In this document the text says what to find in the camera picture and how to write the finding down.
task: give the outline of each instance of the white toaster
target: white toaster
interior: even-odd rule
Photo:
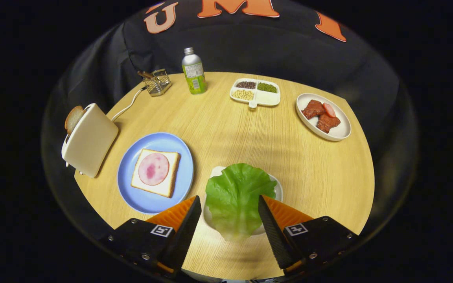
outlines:
[[[106,153],[118,134],[118,127],[92,103],[85,108],[72,133],[63,143],[62,156],[81,174],[95,178]]]

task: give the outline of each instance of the blue plate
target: blue plate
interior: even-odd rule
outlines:
[[[181,159],[176,174],[176,185],[171,198],[143,191],[131,186],[135,163],[142,149],[178,152]],[[156,132],[136,141],[124,154],[118,167],[118,188],[129,206],[146,214],[157,214],[185,199],[193,180],[192,154],[181,138],[167,132]]]

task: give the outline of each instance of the bottle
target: bottle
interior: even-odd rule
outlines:
[[[204,93],[207,90],[204,68],[200,57],[193,53],[193,47],[185,48],[185,56],[181,65],[191,94]]]

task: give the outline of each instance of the green lettuce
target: green lettuce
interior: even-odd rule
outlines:
[[[266,172],[245,163],[230,165],[207,181],[205,204],[212,224],[225,240],[246,239],[261,226],[259,195],[275,198],[276,184]]]

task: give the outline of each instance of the silver bottle cap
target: silver bottle cap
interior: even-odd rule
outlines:
[[[185,48],[185,55],[191,55],[191,54],[193,54],[193,47]]]

